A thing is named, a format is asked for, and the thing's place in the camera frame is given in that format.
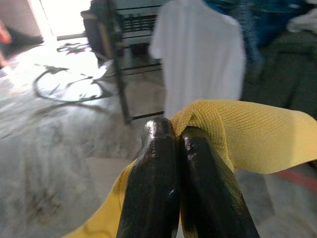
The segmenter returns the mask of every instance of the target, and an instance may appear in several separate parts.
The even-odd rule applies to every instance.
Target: yellow fabric
[[[317,122],[287,109],[238,101],[200,100],[172,118],[177,137],[187,126],[206,131],[212,147],[233,171],[274,173],[317,159]],[[64,238],[115,238],[129,173],[116,180],[107,200],[81,227]]]

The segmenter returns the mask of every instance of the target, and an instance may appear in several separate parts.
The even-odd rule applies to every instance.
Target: gray floor
[[[51,54],[35,48],[15,57],[15,75],[0,79],[0,238],[57,238],[82,224],[140,148],[147,119],[125,125],[117,96],[77,105],[34,96],[43,71],[35,64],[52,63]],[[64,62],[76,68],[82,60]],[[125,82],[133,115],[162,110],[160,71]],[[306,165],[296,169],[317,179]],[[276,175],[236,176],[262,238],[317,237],[317,193]]]

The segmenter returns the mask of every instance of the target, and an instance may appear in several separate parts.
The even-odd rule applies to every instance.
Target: clothing rack
[[[109,46],[110,52],[112,55],[113,60],[113,67],[114,67],[114,74],[115,74],[115,81],[119,92],[120,97],[120,105],[123,113],[123,117],[126,123],[130,123],[132,120],[153,117],[157,115],[162,115],[163,112],[154,112],[148,113],[143,115],[132,116],[129,112],[129,107],[127,103],[127,98],[125,95],[125,86],[123,83],[123,73],[127,70],[134,70],[140,68],[149,68],[153,66],[158,66],[160,63],[158,61],[154,61],[147,65],[142,66],[127,66],[124,67],[121,64],[118,45],[121,42],[118,39],[118,34],[115,31],[115,26],[113,21],[110,19],[114,19],[117,17],[119,19],[119,25],[122,31],[122,39],[123,41],[127,40],[137,40],[143,38],[150,38],[152,35],[152,31],[155,25],[156,14],[151,13],[147,15],[133,15],[133,14],[120,14],[122,12],[129,12],[130,10],[139,10],[139,9],[153,9],[158,8],[160,5],[152,5],[152,6],[141,6],[141,7],[130,7],[130,8],[120,8],[120,9],[113,9],[113,5],[111,5],[111,1],[106,1],[106,14],[101,14],[101,21],[106,24],[106,29],[109,35]],[[129,50],[129,45],[123,45],[123,50]]]

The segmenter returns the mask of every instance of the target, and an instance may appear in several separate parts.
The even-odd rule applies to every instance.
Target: white shirt
[[[160,9],[150,54],[162,59],[165,117],[197,99],[239,100],[245,53],[239,23],[203,0],[172,0]]]

